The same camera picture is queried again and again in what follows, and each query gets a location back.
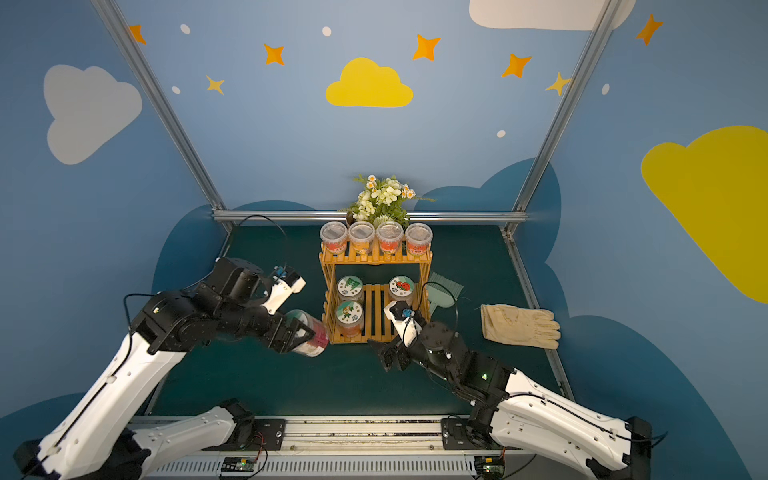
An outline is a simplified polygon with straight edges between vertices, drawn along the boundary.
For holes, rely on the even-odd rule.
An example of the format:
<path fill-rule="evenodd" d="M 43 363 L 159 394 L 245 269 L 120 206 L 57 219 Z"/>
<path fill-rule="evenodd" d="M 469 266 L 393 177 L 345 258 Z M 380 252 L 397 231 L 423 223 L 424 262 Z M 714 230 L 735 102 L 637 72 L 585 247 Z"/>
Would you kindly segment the jar with floral lid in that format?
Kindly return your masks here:
<path fill-rule="evenodd" d="M 289 343 L 290 352 L 314 358 L 326 350 L 329 333 L 322 321 L 300 309 L 287 312 L 285 319 L 294 333 Z"/>

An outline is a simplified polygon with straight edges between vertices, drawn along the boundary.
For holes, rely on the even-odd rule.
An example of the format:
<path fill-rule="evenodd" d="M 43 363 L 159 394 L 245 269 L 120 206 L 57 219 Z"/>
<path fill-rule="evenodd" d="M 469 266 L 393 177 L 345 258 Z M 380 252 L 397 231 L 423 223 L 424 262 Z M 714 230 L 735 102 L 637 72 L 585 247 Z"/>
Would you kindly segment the jar with pineapple lid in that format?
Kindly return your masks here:
<path fill-rule="evenodd" d="M 343 337 L 352 338 L 362 333 L 364 309 L 358 301 L 342 302 L 336 309 L 335 318 L 336 329 Z"/>

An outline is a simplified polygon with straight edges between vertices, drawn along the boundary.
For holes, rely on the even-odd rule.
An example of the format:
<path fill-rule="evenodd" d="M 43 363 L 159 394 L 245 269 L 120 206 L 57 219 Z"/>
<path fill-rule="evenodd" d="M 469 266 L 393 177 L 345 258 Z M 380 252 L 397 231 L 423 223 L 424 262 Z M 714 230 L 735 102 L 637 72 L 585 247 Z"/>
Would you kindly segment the jar with strawberry lid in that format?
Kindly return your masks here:
<path fill-rule="evenodd" d="M 416 293 L 416 286 L 410 277 L 398 275 L 393 277 L 388 284 L 389 295 L 392 300 L 403 301 L 411 305 Z"/>

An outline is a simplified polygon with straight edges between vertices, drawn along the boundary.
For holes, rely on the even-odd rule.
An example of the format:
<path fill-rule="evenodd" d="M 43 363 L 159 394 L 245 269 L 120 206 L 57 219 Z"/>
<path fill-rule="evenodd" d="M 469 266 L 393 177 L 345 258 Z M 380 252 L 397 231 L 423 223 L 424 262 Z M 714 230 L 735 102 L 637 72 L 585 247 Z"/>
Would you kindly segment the jar with green tree lid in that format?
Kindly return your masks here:
<path fill-rule="evenodd" d="M 344 276 L 337 282 L 336 293 L 341 303 L 354 301 L 363 304 L 365 300 L 364 282 L 354 275 Z"/>

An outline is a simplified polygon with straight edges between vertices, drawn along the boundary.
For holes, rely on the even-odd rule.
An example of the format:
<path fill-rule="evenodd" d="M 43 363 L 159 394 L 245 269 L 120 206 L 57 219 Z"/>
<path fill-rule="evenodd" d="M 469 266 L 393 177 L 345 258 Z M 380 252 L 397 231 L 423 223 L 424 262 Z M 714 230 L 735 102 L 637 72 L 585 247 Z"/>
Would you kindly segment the clear seed cup red base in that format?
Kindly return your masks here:
<path fill-rule="evenodd" d="M 319 232 L 320 239 L 326 252 L 331 255 L 343 255 L 348 245 L 348 227 L 340 221 L 325 223 Z"/>

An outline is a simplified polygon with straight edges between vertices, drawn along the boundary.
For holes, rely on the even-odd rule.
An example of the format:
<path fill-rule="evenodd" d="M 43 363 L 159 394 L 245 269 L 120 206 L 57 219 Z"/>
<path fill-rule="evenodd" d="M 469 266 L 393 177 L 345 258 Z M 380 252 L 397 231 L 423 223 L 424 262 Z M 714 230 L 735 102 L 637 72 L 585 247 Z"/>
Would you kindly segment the clear seed cup orange base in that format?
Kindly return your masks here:
<path fill-rule="evenodd" d="M 352 255 L 369 255 L 376 235 L 375 227 L 367 221 L 356 221 L 349 226 L 348 238 Z"/>

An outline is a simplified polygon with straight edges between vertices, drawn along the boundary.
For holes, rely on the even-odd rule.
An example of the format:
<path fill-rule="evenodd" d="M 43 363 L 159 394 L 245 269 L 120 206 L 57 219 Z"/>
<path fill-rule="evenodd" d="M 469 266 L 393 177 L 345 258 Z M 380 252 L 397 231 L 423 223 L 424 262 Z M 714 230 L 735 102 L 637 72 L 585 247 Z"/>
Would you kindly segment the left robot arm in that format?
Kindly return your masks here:
<path fill-rule="evenodd" d="M 162 427 L 132 430 L 128 424 L 198 345 L 252 337 L 283 354 L 313 339 L 308 326 L 279 311 L 305 284 L 290 267 L 266 274 L 246 260 L 223 257 L 193 290 L 149 296 L 113 361 L 65 420 L 17 448 L 22 478 L 142 479 L 208 448 L 257 448 L 254 416 L 236 400 Z"/>

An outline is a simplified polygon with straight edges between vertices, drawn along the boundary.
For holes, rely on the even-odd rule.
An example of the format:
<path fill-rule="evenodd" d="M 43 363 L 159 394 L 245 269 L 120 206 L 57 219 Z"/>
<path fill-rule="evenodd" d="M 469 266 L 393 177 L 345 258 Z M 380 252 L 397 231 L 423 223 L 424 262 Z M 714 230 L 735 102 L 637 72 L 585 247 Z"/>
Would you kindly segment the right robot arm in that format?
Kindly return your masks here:
<path fill-rule="evenodd" d="M 591 479 L 648 479 L 652 427 L 639 418 L 599 414 L 469 349 L 441 322 L 401 322 L 388 343 L 372 341 L 385 370 L 419 365 L 447 382 L 473 410 L 466 422 L 476 446 L 496 444 L 528 450 Z"/>

